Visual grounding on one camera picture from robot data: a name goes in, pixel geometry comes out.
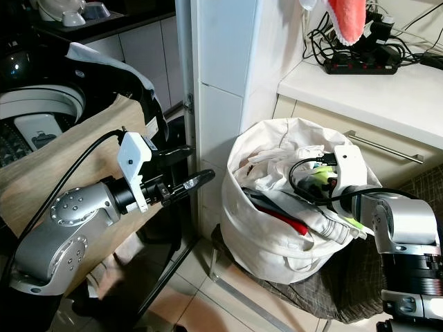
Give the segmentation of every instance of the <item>white countertop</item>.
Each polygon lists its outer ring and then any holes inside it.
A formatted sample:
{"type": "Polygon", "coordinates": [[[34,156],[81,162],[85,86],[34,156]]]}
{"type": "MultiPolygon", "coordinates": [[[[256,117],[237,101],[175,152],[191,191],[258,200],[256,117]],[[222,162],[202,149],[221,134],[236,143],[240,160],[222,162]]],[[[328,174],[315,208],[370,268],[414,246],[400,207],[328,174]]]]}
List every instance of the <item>white countertop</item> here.
{"type": "Polygon", "coordinates": [[[443,149],[443,71],[415,64],[394,75],[328,75],[301,62],[277,92],[443,149]]]}

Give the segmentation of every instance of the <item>bowl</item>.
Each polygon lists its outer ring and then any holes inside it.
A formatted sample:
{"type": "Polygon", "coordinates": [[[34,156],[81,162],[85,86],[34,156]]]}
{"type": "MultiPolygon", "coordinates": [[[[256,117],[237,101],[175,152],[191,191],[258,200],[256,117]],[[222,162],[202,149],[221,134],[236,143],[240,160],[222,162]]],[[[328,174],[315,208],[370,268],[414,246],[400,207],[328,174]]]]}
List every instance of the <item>bowl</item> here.
{"type": "Polygon", "coordinates": [[[62,23],[64,26],[82,26],[86,21],[78,11],[67,10],[63,12],[62,23]]]}
{"type": "Polygon", "coordinates": [[[103,2],[93,1],[86,3],[84,7],[83,16],[85,19],[102,19],[111,14],[103,2]]]}
{"type": "Polygon", "coordinates": [[[62,21],[63,12],[78,11],[82,7],[81,0],[37,0],[40,16],[44,21],[62,21]]]}

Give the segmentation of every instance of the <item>cabinet handle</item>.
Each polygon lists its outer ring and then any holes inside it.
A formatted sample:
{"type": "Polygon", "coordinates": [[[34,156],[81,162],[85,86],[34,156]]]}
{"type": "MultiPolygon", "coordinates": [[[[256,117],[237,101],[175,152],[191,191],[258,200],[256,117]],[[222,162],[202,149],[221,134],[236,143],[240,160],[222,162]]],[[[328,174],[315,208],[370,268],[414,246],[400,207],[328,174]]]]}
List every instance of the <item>cabinet handle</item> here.
{"type": "Polygon", "coordinates": [[[414,156],[408,156],[407,154],[404,154],[404,153],[402,153],[400,151],[391,149],[389,147],[385,147],[383,145],[380,145],[378,143],[372,142],[370,140],[366,140],[365,138],[358,137],[354,130],[349,130],[349,131],[345,132],[345,136],[348,137],[348,138],[351,138],[353,140],[358,140],[359,142],[362,142],[362,143],[365,143],[367,145],[370,145],[371,147],[376,147],[376,148],[378,148],[380,150],[389,152],[390,154],[394,154],[394,155],[396,155],[398,157],[402,157],[402,158],[408,159],[410,161],[413,161],[414,163],[417,163],[417,164],[423,164],[424,163],[424,157],[421,154],[416,154],[414,156]]]}

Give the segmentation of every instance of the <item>robotic arm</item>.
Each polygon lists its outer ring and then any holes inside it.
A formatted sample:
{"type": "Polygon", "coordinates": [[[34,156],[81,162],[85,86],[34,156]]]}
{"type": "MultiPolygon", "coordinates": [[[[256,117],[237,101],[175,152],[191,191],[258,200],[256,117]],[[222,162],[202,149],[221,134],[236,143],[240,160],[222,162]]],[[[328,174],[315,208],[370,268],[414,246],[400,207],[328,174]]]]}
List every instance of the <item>robotic arm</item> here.
{"type": "MultiPolygon", "coordinates": [[[[371,188],[357,146],[337,146],[334,154],[338,177],[332,197],[371,188]]],[[[374,230],[386,280],[383,310],[393,317],[379,322],[377,331],[441,331],[442,252],[431,207],[419,199],[383,192],[348,195],[334,201],[333,207],[374,230]]]]}
{"type": "MultiPolygon", "coordinates": [[[[73,188],[53,201],[46,219],[24,237],[16,250],[10,288],[6,292],[2,290],[0,295],[3,300],[9,298],[2,309],[6,305],[10,307],[10,314],[20,315],[20,308],[11,304],[15,299],[22,308],[26,305],[23,302],[29,301],[44,306],[44,318],[36,315],[30,319],[27,313],[24,319],[33,320],[26,324],[32,326],[33,331],[45,331],[87,255],[88,246],[119,222],[121,214],[137,208],[145,212],[148,205],[155,203],[170,205],[214,178],[214,171],[207,169],[172,187],[163,174],[154,171],[171,166],[191,153],[189,146],[159,151],[149,139],[125,132],[118,152],[124,178],[106,178],[87,187],[73,188]],[[145,179],[152,174],[156,176],[145,179]]],[[[0,315],[1,323],[8,320],[4,310],[0,315]]]]}

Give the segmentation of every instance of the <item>washing machine drum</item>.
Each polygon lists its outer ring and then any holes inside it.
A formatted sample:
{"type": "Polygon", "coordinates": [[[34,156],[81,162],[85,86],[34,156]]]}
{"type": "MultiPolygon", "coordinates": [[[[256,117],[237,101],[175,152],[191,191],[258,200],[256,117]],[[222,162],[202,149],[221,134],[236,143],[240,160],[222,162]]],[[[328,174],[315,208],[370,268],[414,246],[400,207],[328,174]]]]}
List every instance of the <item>washing machine drum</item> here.
{"type": "Polygon", "coordinates": [[[48,144],[80,119],[84,96],[43,84],[0,93],[0,167],[48,144]]]}

